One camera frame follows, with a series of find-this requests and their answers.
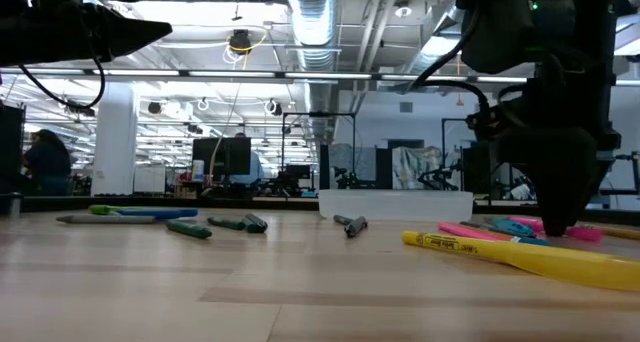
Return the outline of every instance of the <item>person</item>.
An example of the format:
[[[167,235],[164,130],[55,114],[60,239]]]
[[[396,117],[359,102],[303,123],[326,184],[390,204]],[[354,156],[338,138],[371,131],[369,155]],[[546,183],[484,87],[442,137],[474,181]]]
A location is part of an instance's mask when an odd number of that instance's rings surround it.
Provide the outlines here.
[[[71,158],[55,133],[41,129],[32,136],[33,144],[24,154],[23,164],[44,196],[69,195]]]
[[[236,138],[247,138],[244,133],[236,133]],[[262,164],[260,163],[260,157],[254,151],[251,151],[251,164],[249,166],[248,175],[231,175],[229,181],[231,183],[251,184],[259,179],[264,178],[264,171],[262,170]]]

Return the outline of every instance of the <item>table surface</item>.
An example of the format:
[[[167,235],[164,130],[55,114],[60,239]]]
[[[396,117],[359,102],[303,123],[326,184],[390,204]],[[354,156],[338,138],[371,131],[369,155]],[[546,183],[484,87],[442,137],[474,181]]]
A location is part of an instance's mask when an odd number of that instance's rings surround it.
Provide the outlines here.
[[[204,241],[55,221],[68,212],[0,220],[0,340],[640,340],[640,294],[402,244],[435,224],[373,221],[347,240],[317,212],[252,212],[266,235],[212,227]],[[562,242],[640,257],[636,241]]]

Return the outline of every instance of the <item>clear plastic container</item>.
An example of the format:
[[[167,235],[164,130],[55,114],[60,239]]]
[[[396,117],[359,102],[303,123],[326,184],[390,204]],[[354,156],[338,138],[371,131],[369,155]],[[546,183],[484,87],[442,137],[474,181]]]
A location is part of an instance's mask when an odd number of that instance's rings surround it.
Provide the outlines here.
[[[320,214],[369,220],[460,222],[471,219],[473,195],[454,191],[321,190]]]

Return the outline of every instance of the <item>ceiling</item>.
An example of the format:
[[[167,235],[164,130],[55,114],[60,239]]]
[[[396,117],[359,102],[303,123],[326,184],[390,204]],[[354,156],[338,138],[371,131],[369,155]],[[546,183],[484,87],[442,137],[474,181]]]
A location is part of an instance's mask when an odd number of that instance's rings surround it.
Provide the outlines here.
[[[298,71],[299,44],[292,26],[289,6],[280,3],[237,3],[238,0],[210,2],[188,2],[190,0],[148,0],[134,4],[90,0],[109,6],[124,16],[137,19],[169,22],[174,32],[162,40],[129,56],[120,57],[104,65],[109,69],[184,69],[184,70],[261,70]],[[374,25],[368,54],[373,54],[371,71],[402,71],[423,48],[423,22],[429,7],[447,0],[408,0],[411,14],[396,16],[397,7],[390,7],[386,27],[379,43],[373,45],[377,27],[385,13],[386,1],[381,0],[377,10],[371,7],[375,0],[337,0],[337,40],[330,46],[335,53],[335,70],[353,72],[357,69],[358,54],[362,46],[368,17],[373,15]],[[228,39],[234,30],[248,30],[255,46],[247,57],[241,59],[229,52]],[[440,43],[444,53],[451,46],[446,38],[430,42]],[[47,67],[95,69],[90,61],[56,63]],[[445,66],[440,73],[467,75],[472,73],[459,61]],[[530,68],[514,69],[508,76],[523,76]],[[73,77],[42,78],[42,83],[53,93],[87,103],[93,99],[99,84],[95,80]],[[308,112],[305,83],[289,81],[287,84],[237,82],[188,82],[163,81],[162,78],[133,82],[140,96],[138,128],[138,163],[164,163],[169,166],[190,164],[190,140],[202,136],[233,136],[244,131],[254,138],[255,150],[259,153],[267,171],[275,172],[280,162],[279,146],[281,117],[266,112],[265,104],[275,101],[284,111]],[[24,76],[6,78],[0,93],[9,104],[23,103],[27,107],[27,130],[49,128],[60,133],[70,142],[78,158],[76,168],[90,165],[95,144],[95,118],[78,116],[66,112],[55,101],[47,98]],[[398,95],[391,92],[368,91],[362,100],[359,118],[380,119],[395,115],[398,118],[420,118],[425,115],[463,116],[473,112],[471,98],[448,94],[442,104],[421,104],[425,95]],[[338,94],[338,111],[347,112],[353,101],[351,91]],[[231,110],[234,100],[235,108]],[[160,103],[161,114],[151,114],[149,104]],[[414,113],[402,115],[400,102],[415,102]],[[99,104],[95,108],[99,114]],[[224,124],[230,116],[232,125]],[[190,121],[204,130],[203,135],[189,133],[181,121]],[[293,128],[286,137],[286,163],[316,163],[316,142],[310,135],[312,125],[307,117],[301,118],[300,128]],[[328,133],[331,124],[327,123]]]

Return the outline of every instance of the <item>yellow highlighter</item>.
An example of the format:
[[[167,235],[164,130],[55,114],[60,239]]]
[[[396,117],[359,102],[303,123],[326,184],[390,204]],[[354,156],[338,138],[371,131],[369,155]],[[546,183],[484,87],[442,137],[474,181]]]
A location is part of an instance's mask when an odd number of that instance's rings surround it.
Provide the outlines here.
[[[576,284],[640,291],[640,260],[566,248],[405,231],[406,244],[506,263]]]

